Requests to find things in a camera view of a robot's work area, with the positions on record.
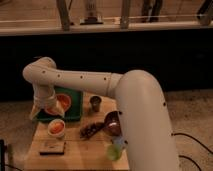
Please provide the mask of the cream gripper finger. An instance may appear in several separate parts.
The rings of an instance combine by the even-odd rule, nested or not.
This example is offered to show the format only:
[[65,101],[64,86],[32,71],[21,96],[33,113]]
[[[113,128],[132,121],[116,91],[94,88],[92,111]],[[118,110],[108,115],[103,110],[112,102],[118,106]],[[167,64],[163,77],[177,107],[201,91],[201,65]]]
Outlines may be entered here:
[[32,110],[29,115],[29,119],[33,120],[36,117],[36,115],[40,112],[40,110],[41,110],[40,107],[38,107],[37,105],[33,105]]
[[55,106],[53,107],[54,112],[61,117],[65,116],[65,110],[62,104],[59,101],[56,101]]

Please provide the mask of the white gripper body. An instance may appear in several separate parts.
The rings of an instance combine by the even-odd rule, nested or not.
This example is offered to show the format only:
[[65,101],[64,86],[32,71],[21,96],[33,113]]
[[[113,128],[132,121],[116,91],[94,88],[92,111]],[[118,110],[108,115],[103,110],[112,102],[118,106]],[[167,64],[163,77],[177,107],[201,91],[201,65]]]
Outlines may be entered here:
[[56,94],[53,86],[35,85],[34,104],[41,108],[50,108],[56,104]]

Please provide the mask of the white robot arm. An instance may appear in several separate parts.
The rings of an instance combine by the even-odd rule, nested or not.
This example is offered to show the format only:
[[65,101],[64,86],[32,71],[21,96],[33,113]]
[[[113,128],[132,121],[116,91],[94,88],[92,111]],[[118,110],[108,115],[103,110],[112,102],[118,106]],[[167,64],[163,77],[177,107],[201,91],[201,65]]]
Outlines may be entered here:
[[24,79],[34,90],[36,114],[57,104],[57,86],[112,98],[131,171],[181,171],[172,124],[158,80],[144,70],[124,74],[59,70],[50,57],[26,65]]

